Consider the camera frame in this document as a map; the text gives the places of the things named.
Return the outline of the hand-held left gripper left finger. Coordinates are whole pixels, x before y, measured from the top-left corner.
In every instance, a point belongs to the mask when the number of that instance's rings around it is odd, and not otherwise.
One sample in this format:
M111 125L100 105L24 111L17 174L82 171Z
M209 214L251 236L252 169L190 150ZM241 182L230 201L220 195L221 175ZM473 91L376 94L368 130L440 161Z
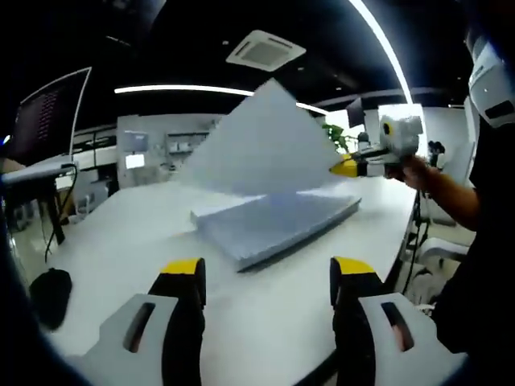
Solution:
M91 385L199 385L205 305L204 259L172 261L69 362Z

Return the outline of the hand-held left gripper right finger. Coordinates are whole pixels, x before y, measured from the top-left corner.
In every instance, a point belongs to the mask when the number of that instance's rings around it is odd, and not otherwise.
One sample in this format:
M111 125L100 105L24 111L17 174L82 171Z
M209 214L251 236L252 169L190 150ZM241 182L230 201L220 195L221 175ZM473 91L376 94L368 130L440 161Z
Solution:
M465 354L438 341L434 321L404 295L387 293L367 263L330 260L339 385L449 385Z

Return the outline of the person's right hand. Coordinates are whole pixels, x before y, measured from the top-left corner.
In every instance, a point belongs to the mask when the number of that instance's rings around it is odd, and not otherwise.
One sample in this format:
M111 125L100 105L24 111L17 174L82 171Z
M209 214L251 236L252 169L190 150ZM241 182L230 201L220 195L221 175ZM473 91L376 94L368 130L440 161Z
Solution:
M435 169L419 156L408 156L397 166L389 166L385 170L387 179L396 179L417 191L425 191Z

